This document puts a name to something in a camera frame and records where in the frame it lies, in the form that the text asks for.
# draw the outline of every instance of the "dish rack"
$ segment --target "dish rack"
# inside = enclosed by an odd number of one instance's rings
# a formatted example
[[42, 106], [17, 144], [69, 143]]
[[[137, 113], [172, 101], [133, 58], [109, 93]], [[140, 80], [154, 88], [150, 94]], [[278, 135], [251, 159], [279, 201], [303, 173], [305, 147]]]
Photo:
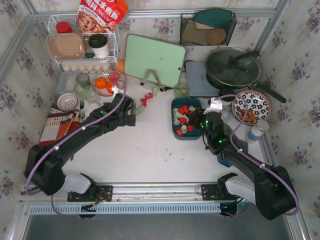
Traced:
[[[72, 27], [72, 32], [77, 32], [78, 26], [76, 24], [76, 16], [77, 14], [57, 14], [57, 15], [51, 15], [49, 18], [49, 22], [47, 25], [47, 30], [49, 34], [55, 34], [56, 32], [56, 25], [59, 22], [65, 21], [70, 24]], [[86, 44], [88, 44], [88, 39], [91, 35], [96, 34], [96, 32], [86, 32], [82, 35], [85, 38]], [[76, 61], [59, 61], [55, 60], [58, 65], [61, 64], [67, 64], [67, 63], [118, 63], [118, 50], [119, 50], [119, 31], [116, 27], [113, 32], [100, 32], [100, 34], [103, 34], [108, 39], [108, 48], [109, 48], [109, 56], [94, 56], [93, 58], [83, 58], [81, 60]]]

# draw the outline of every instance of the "green cutting board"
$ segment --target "green cutting board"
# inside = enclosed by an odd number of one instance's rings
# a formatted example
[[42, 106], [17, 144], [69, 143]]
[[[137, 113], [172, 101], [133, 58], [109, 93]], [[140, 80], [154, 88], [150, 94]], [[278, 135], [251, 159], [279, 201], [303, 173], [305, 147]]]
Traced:
[[[147, 70], [155, 70], [162, 85], [174, 87], [180, 77], [186, 50], [183, 46], [130, 34], [127, 37], [124, 72], [143, 79]], [[156, 83], [153, 74], [148, 81]]]

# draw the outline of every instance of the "frying pan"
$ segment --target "frying pan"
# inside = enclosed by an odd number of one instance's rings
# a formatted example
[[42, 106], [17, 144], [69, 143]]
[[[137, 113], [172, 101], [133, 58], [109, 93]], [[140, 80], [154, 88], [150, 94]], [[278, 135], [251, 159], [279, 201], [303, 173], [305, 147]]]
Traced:
[[283, 96], [257, 82], [261, 67], [255, 57], [260, 57], [258, 51], [246, 52], [236, 47], [222, 47], [214, 50], [205, 60], [208, 82], [219, 89], [244, 87], [259, 89], [281, 103], [286, 103], [287, 100]]

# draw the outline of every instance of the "snack bag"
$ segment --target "snack bag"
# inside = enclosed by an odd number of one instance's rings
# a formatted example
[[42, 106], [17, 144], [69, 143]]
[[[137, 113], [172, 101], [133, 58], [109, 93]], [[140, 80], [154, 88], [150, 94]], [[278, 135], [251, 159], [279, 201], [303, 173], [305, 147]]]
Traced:
[[81, 0], [75, 21], [83, 33], [113, 32], [127, 11], [125, 0]]

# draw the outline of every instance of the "floral wallpaper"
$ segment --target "floral wallpaper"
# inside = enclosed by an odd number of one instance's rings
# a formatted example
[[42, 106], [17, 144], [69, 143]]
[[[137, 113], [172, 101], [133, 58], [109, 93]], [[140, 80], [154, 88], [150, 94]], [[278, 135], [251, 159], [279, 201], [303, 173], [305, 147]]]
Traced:
[[26, 13], [17, 0], [0, 1], [0, 58], [13, 40]]
[[270, 140], [289, 172], [313, 240], [320, 240], [320, 0], [290, 1], [260, 59], [274, 98]]
[[[268, 23], [267, 18], [238, 18], [229, 47], [237, 47], [247, 51], [255, 48]], [[161, 41], [179, 44], [179, 18], [124, 19], [118, 26], [120, 31], [119, 58], [126, 56], [127, 36], [137, 34]], [[219, 46], [185, 46], [186, 60], [204, 61], [208, 54]]]
[[[39, 12], [77, 11], [80, 0], [30, 0]], [[278, 0], [126, 0], [129, 9], [274, 8]]]
[[38, 143], [52, 102], [57, 101], [58, 79], [46, 47], [31, 32], [0, 89], [0, 239], [9, 229], [18, 186], [26, 181], [28, 151]]

